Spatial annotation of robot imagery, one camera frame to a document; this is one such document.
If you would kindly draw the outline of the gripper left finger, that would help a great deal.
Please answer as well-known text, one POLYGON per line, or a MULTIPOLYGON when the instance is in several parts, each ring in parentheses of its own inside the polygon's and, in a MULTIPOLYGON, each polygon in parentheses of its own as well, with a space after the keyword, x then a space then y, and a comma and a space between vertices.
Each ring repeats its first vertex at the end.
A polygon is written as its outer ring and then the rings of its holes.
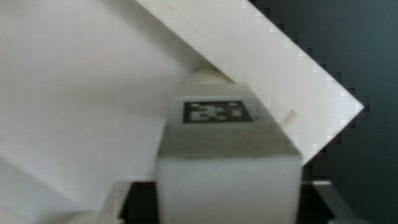
POLYGON ((99 212, 101 224, 159 224, 156 183, 117 182, 99 212))

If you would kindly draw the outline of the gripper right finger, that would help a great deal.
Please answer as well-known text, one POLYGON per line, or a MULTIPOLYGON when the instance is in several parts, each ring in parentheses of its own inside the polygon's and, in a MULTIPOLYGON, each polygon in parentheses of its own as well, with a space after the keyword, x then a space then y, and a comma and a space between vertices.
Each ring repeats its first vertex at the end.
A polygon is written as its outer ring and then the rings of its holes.
POLYGON ((330 181, 301 183, 298 224, 371 224, 356 216, 330 181))

